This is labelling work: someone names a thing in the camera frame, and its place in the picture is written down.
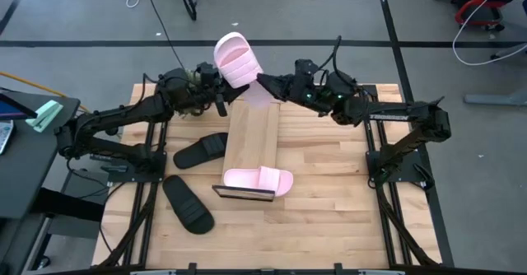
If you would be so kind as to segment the pink slide sandal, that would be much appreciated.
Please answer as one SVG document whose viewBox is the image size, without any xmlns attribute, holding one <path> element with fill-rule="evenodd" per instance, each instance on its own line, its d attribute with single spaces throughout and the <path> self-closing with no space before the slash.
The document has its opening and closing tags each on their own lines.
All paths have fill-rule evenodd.
<svg viewBox="0 0 527 275">
<path fill-rule="evenodd" d="M 229 169 L 223 175 L 225 186 L 273 191 L 276 197 L 288 193 L 293 182 L 292 172 L 267 166 L 256 169 Z"/>
<path fill-rule="evenodd" d="M 249 87 L 242 96 L 251 106 L 263 108 L 272 103 L 272 95 L 257 81 L 258 75 L 264 70 L 241 33 L 230 32 L 221 37 L 214 48 L 213 57 L 219 73 L 232 88 L 240 90 L 243 86 Z"/>
</svg>

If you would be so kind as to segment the small white handheld device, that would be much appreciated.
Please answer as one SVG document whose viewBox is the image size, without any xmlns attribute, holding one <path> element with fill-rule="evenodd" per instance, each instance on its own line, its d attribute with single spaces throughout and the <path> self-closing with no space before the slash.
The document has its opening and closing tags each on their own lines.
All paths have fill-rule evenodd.
<svg viewBox="0 0 527 275">
<path fill-rule="evenodd" d="M 14 136 L 16 126 L 13 120 L 0 121 L 0 155 L 2 155 L 9 144 L 10 139 Z"/>
</svg>

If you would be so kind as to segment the black side desk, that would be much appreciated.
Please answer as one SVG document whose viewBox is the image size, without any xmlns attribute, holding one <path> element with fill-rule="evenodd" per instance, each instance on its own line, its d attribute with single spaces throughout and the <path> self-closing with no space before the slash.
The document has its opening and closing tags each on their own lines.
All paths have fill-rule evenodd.
<svg viewBox="0 0 527 275">
<path fill-rule="evenodd" d="M 41 133 L 16 120 L 15 135 L 0 155 L 0 275 L 20 275 L 45 219 L 30 210 L 57 155 L 54 129 L 75 116 L 80 100 L 21 92 L 7 96 L 32 110 L 51 100 L 63 106 Z"/>
</svg>

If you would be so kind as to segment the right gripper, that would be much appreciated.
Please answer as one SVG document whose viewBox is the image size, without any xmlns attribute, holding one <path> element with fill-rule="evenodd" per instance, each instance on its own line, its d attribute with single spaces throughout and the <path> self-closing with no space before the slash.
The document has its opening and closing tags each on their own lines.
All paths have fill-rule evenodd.
<svg viewBox="0 0 527 275">
<path fill-rule="evenodd" d="M 291 98 L 291 101 L 305 105 L 315 93 L 314 75 L 319 71 L 319 66 L 310 59 L 297 59 L 294 65 L 293 75 L 258 73 L 257 82 L 276 100 L 289 101 Z"/>
</svg>

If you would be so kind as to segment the wooden shelf with black frame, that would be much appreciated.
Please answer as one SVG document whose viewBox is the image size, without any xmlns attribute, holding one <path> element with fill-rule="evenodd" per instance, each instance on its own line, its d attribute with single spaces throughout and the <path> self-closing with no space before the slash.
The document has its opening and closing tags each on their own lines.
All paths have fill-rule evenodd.
<svg viewBox="0 0 527 275">
<path fill-rule="evenodd" d="M 225 186 L 223 175 L 229 169 L 275 166 L 279 115 L 278 103 L 271 103 L 263 108 L 253 107 L 244 100 L 235 100 L 231 104 L 222 182 L 212 186 L 219 197 L 261 202 L 272 202 L 275 199 L 273 191 Z"/>
</svg>

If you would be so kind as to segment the black slide sandal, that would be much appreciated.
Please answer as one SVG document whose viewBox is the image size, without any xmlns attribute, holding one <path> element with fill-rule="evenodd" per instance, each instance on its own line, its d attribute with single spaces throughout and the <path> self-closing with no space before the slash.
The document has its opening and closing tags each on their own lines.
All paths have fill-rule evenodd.
<svg viewBox="0 0 527 275">
<path fill-rule="evenodd" d="M 215 226 L 210 211 L 178 175 L 167 177 L 162 188 L 185 230 L 195 235 L 203 235 Z"/>
<path fill-rule="evenodd" d="M 197 142 L 174 154 L 175 166 L 188 169 L 224 157 L 227 139 L 228 133 L 213 133 L 201 137 Z"/>
</svg>

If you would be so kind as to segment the tablet with blue screen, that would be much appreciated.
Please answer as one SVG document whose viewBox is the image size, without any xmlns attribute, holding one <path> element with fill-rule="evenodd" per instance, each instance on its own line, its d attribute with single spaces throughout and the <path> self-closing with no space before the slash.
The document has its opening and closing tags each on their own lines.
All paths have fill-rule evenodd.
<svg viewBox="0 0 527 275">
<path fill-rule="evenodd" d="M 0 93 L 0 120 L 36 119 L 37 113 Z"/>
</svg>

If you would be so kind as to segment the mint green stapler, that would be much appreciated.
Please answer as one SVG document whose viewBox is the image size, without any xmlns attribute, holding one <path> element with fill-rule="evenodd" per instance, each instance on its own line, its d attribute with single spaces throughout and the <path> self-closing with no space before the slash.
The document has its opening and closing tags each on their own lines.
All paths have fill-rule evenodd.
<svg viewBox="0 0 527 275">
<path fill-rule="evenodd" d="M 49 100 L 36 110 L 35 119 L 27 119 L 26 124 L 32 127 L 36 132 L 42 133 L 55 119 L 62 110 L 63 105 L 55 100 Z"/>
</svg>

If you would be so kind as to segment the grey desk foot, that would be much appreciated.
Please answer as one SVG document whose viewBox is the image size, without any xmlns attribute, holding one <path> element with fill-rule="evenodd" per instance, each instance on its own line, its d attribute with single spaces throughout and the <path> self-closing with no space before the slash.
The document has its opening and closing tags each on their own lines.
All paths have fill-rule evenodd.
<svg viewBox="0 0 527 275">
<path fill-rule="evenodd" d="M 515 54 L 527 54 L 527 43 L 497 51 L 490 56 L 490 63 L 514 56 Z M 491 94 L 467 94 L 464 102 L 473 105 L 499 105 L 499 106 L 524 106 L 527 107 L 527 86 L 524 86 L 508 95 Z"/>
</svg>

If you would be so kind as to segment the green potted plant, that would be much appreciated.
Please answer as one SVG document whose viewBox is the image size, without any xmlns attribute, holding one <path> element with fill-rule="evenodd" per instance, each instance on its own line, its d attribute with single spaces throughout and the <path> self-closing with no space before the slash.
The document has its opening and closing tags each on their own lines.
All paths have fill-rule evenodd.
<svg viewBox="0 0 527 275">
<path fill-rule="evenodd" d="M 195 91 L 198 93 L 202 90 L 201 76 L 197 70 L 191 71 L 189 69 L 185 69 L 185 75 L 183 76 L 183 79 L 187 82 L 187 87 L 190 91 Z M 205 105 L 200 105 L 197 102 L 194 102 L 194 105 L 188 109 L 179 110 L 178 115 L 182 118 L 186 117 L 187 115 L 198 117 L 202 115 L 205 110 Z"/>
</svg>

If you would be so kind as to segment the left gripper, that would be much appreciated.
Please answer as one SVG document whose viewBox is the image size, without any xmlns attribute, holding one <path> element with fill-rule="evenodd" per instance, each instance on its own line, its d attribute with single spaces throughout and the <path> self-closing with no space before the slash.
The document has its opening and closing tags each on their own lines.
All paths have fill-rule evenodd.
<svg viewBox="0 0 527 275">
<path fill-rule="evenodd" d="M 225 83 L 198 86 L 194 89 L 194 99 L 199 105 L 215 103 L 218 114 L 221 117 L 226 117 L 225 103 L 233 102 L 249 88 L 249 85 L 233 88 Z"/>
</svg>

